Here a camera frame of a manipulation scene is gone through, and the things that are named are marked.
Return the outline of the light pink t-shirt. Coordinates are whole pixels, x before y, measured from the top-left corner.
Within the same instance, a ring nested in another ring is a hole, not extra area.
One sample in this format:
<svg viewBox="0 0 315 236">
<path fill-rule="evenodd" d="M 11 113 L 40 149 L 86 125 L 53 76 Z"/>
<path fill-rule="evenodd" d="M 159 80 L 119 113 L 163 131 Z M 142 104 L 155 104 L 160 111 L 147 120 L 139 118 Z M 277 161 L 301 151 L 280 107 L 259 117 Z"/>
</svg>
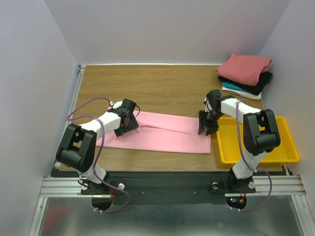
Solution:
<svg viewBox="0 0 315 236">
<path fill-rule="evenodd" d="M 105 135 L 104 147 L 160 152 L 210 154 L 211 139 L 198 135 L 197 118 L 141 111 L 136 118 L 139 127 L 117 137 Z"/>
</svg>

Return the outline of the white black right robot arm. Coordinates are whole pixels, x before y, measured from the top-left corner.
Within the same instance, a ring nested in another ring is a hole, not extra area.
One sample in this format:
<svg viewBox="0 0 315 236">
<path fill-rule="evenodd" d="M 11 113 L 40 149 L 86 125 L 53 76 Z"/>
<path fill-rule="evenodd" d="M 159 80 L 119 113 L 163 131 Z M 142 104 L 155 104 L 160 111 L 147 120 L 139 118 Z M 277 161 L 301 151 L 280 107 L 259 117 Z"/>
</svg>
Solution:
<svg viewBox="0 0 315 236">
<path fill-rule="evenodd" d="M 207 93 L 204 105 L 205 109 L 198 113 L 198 135 L 216 133 L 223 115 L 236 119 L 241 157 L 230 169 L 226 186 L 237 192 L 249 184 L 260 161 L 281 144 L 274 112 L 251 107 L 243 103 L 243 98 L 224 96 L 219 89 Z"/>
</svg>

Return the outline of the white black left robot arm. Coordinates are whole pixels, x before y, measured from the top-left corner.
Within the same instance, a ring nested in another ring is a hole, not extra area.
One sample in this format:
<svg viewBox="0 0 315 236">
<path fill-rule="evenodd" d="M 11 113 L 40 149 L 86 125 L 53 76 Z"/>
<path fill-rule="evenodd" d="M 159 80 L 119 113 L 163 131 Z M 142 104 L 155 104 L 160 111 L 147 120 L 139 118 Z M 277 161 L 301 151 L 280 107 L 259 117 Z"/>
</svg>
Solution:
<svg viewBox="0 0 315 236">
<path fill-rule="evenodd" d="M 92 121 L 77 125 L 69 124 L 63 134 L 56 153 L 56 160 L 73 168 L 86 179 L 93 182 L 93 189 L 103 194 L 109 190 L 109 181 L 105 178 L 106 171 L 96 164 L 95 147 L 98 139 L 101 145 L 105 142 L 105 135 L 114 133 L 120 137 L 139 127 L 134 115 L 138 105 L 129 100 L 113 103 L 100 117 L 93 117 Z"/>
</svg>

